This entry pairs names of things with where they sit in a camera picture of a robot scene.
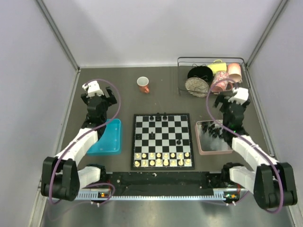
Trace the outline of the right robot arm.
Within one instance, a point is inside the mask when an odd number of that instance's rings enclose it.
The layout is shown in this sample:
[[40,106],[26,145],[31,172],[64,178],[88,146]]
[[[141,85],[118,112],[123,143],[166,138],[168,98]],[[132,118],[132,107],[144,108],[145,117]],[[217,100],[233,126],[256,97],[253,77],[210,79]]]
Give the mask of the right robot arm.
[[242,164],[226,164],[222,169],[222,184],[244,186],[264,210],[296,205],[298,197],[292,166],[266,154],[243,127],[244,112],[250,100],[239,103],[229,96],[219,95],[214,107],[219,104],[222,104],[220,112],[223,114],[222,138],[252,168],[250,171]]

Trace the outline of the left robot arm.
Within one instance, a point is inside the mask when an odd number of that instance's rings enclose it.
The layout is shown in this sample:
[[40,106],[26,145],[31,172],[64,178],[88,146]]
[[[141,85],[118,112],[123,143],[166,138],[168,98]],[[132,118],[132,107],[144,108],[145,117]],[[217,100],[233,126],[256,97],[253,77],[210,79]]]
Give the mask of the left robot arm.
[[73,201],[80,189],[92,184],[100,188],[107,183],[103,166],[89,164],[79,170],[78,164],[103,136],[110,123],[108,108],[117,104],[117,100],[110,87],[106,88],[107,95],[101,89],[92,91],[85,87],[85,90],[87,92],[81,98],[87,106],[87,115],[78,134],[64,150],[43,161],[41,194],[50,200]]

